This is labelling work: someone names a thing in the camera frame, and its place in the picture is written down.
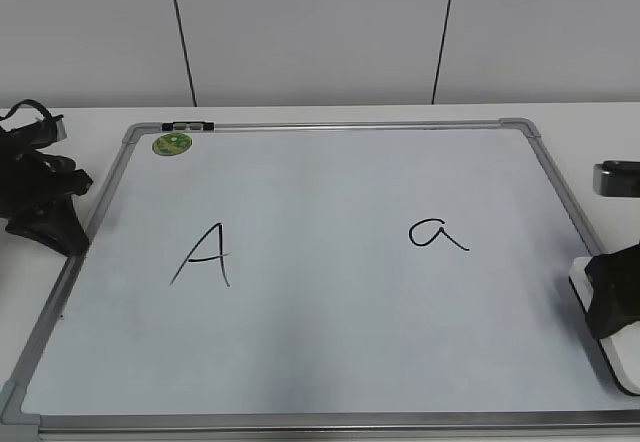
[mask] whiteboard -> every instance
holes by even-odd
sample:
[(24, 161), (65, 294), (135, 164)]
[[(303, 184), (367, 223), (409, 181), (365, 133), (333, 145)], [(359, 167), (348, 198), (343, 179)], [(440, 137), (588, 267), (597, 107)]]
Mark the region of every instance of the whiteboard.
[[(588, 337), (567, 283), (588, 253), (520, 131), (194, 132), (173, 157), (159, 135), (135, 145), (24, 412), (638, 408)], [(218, 223), (230, 287), (219, 259), (171, 283)], [(420, 246), (437, 229), (460, 246)]]

